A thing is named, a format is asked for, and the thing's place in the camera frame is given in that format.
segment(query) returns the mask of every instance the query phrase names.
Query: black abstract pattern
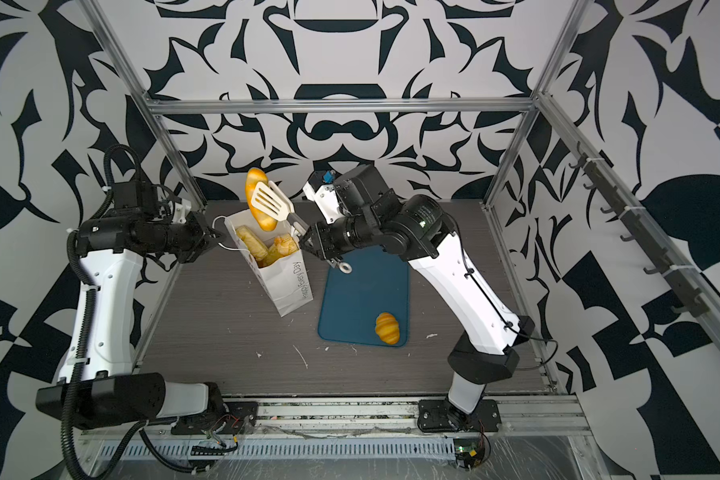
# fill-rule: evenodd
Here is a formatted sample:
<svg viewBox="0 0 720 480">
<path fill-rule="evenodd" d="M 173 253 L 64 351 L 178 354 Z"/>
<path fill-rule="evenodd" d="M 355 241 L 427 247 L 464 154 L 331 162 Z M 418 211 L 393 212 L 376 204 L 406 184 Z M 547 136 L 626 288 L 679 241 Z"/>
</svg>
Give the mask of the black abstract pattern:
<svg viewBox="0 0 720 480">
<path fill-rule="evenodd" d="M 37 412 L 34 392 L 55 382 L 74 324 L 66 229 L 104 198 L 102 158 L 115 143 L 138 151 L 157 180 L 164 153 L 77 3 L 0 1 L 0 478 L 61 460 L 58 422 Z M 127 156 L 114 160 L 116 180 L 133 173 Z M 171 261 L 145 263 L 134 346 Z"/>
<path fill-rule="evenodd" d="M 102 7 L 153 98 L 277 100 L 528 96 L 570 0 L 520 4 L 113 0 Z M 480 198 L 516 117 L 168 116 L 211 199 L 241 197 L 242 176 L 253 166 L 295 195 L 313 169 L 366 163 L 403 197 Z M 162 172 L 170 174 L 168 163 Z"/>
<path fill-rule="evenodd" d="M 551 93 L 720 294 L 720 2 L 595 0 Z M 614 475 L 720 474 L 720 352 L 575 164 L 540 118 L 496 204 L 559 386 Z"/>
</svg>

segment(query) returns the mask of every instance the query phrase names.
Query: black mounting plate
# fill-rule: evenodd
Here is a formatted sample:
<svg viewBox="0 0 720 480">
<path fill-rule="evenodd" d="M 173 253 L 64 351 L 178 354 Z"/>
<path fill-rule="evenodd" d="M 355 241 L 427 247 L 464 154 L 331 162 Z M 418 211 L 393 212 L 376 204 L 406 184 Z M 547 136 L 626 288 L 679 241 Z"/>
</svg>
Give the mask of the black mounting plate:
<svg viewBox="0 0 720 480">
<path fill-rule="evenodd" d="M 448 423 L 448 409 L 453 408 L 447 400 L 419 400 L 418 429 L 425 433 L 453 432 Z M 499 408 L 494 400 L 480 400 L 474 412 L 467 416 L 467 421 L 460 428 L 462 432 L 480 432 L 480 422 L 486 432 L 498 432 L 501 424 Z"/>
<path fill-rule="evenodd" d="M 229 415 L 239 418 L 235 423 L 235 419 L 228 420 L 224 429 L 217 432 L 219 435 L 238 435 L 243 432 L 246 425 L 254 426 L 256 424 L 256 415 L 259 412 L 259 404 L 256 402 L 224 402 L 229 409 Z M 191 424 L 188 424 L 184 418 L 179 418 L 179 422 L 171 429 L 171 435 L 198 435 L 200 430 Z"/>
</svg>

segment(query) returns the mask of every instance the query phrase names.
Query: wall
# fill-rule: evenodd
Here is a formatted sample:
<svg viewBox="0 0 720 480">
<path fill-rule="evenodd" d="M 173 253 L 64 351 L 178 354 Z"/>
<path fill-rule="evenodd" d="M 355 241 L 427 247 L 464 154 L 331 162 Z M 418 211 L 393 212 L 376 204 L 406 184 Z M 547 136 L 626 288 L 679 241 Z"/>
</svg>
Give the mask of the wall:
<svg viewBox="0 0 720 480">
<path fill-rule="evenodd" d="M 103 151 L 115 143 L 142 153 L 159 177 L 165 155 L 77 3 L 0 2 L 0 478 L 32 478 L 61 461 L 59 423 L 37 412 L 35 392 L 54 382 L 74 324 L 66 229 L 104 198 Z M 127 156 L 115 160 L 116 180 L 132 175 Z M 166 276 L 147 261 L 132 345 Z"/>
<path fill-rule="evenodd" d="M 720 1 L 596 0 L 551 93 L 720 292 Z M 538 120 L 496 203 L 560 387 L 612 473 L 720 474 L 720 352 L 574 162 Z"/>
<path fill-rule="evenodd" d="M 528 96 L 570 0 L 102 2 L 156 99 Z M 314 169 L 376 164 L 404 197 L 481 198 L 512 112 L 173 115 L 210 199 L 264 168 L 296 195 Z M 170 174 L 166 165 L 163 173 Z"/>
</svg>

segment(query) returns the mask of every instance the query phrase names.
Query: black and white wallpaper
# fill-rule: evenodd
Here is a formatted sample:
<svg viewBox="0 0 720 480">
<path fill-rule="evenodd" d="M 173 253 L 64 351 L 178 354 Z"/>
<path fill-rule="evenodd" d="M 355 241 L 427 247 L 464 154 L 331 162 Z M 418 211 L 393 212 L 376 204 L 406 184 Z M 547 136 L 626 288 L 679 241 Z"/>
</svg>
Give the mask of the black and white wallpaper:
<svg viewBox="0 0 720 480">
<path fill-rule="evenodd" d="M 551 93 L 720 292 L 720 1 L 596 0 Z M 720 475 L 720 351 L 575 163 L 540 118 L 496 204 L 560 387 L 618 478 Z"/>
<path fill-rule="evenodd" d="M 528 95 L 571 0 L 107 0 L 154 98 Z"/>
<path fill-rule="evenodd" d="M 154 99 L 528 96 L 571 0 L 107 0 Z M 374 163 L 403 197 L 481 198 L 513 112 L 171 115 L 209 199 L 263 168 L 296 195 L 316 168 Z M 170 176 L 165 164 L 163 175 Z"/>
<path fill-rule="evenodd" d="M 518 112 L 171 115 L 166 126 L 210 200 L 245 198 L 264 169 L 298 196 L 314 170 L 374 164 L 401 197 L 482 198 Z M 165 161 L 161 179 L 178 180 Z"/>
<path fill-rule="evenodd" d="M 112 144 L 165 157 L 76 2 L 0 0 L 0 478 L 32 478 L 61 461 L 58 421 L 37 412 L 70 343 L 79 283 L 67 228 L 104 198 Z M 115 180 L 134 172 L 114 156 Z M 176 182 L 170 188 L 178 188 Z M 134 300 L 135 346 L 173 259 L 148 260 Z"/>
</svg>

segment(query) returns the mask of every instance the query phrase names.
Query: paper bag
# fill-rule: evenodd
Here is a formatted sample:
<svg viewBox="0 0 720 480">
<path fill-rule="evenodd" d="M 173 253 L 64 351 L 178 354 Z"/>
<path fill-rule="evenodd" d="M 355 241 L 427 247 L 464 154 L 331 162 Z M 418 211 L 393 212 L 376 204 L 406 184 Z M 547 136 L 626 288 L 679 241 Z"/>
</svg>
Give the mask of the paper bag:
<svg viewBox="0 0 720 480">
<path fill-rule="evenodd" d="M 287 221 L 278 222 L 273 231 L 265 232 L 256 222 L 256 219 L 253 218 L 251 211 L 244 210 L 228 216 L 224 220 L 224 225 L 230 231 L 230 237 L 235 241 L 237 248 L 245 249 L 240 254 L 250 265 L 269 299 L 275 303 L 280 316 L 288 315 L 312 300 L 312 288 L 309 286 L 309 278 L 307 278 L 307 270 L 304 266 L 304 255 L 301 250 L 278 259 L 277 262 L 270 266 L 259 268 L 256 259 L 253 258 L 246 245 L 235 233 L 235 228 L 246 225 L 269 247 L 274 243 L 276 236 L 291 233 L 291 225 Z"/>
</svg>

